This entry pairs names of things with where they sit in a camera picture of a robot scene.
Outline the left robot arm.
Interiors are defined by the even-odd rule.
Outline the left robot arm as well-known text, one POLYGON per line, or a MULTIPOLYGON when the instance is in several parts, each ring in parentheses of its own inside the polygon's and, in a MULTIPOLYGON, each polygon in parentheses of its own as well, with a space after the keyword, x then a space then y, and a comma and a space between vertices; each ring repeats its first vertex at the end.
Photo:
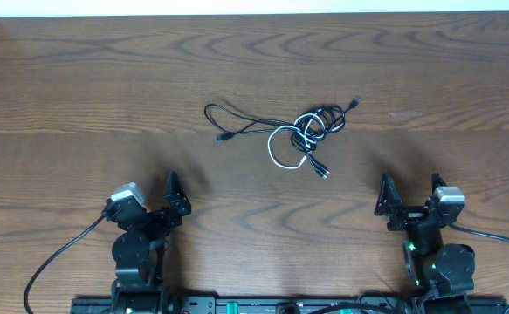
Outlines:
POLYGON ((101 214, 124 231, 112 247, 116 280, 107 313, 177 314, 181 301, 162 285, 163 260, 171 230, 182 225, 191 204, 176 172, 169 173, 162 198, 168 203, 155 211, 134 182, 115 189, 101 214))

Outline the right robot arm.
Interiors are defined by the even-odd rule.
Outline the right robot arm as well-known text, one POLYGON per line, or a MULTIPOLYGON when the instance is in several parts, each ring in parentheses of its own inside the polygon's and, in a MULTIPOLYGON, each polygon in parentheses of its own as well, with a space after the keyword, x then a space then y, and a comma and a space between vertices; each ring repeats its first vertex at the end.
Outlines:
POLYGON ((421 206, 407 205, 392 176, 381 178, 374 215, 386 216, 389 231, 403 231, 403 254, 417 292, 408 300, 413 313, 470 313, 466 293, 474 289, 475 252, 464 244, 445 244, 441 229, 457 220, 465 207, 459 187, 449 186, 441 175, 431 176, 432 195, 421 206))

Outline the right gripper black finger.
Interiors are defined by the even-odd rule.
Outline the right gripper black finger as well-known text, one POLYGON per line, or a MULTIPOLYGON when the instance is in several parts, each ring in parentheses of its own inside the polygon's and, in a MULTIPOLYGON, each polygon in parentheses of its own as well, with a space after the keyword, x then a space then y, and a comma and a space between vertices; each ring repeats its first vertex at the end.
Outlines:
POLYGON ((431 191, 432 194, 436 193, 436 190, 441 187, 446 187, 444 179, 442 178, 440 173, 434 173, 431 175, 431 191))
POLYGON ((375 205, 375 216, 393 215, 402 206, 402 197, 396 189, 393 178, 384 173, 381 179, 380 193, 375 205))

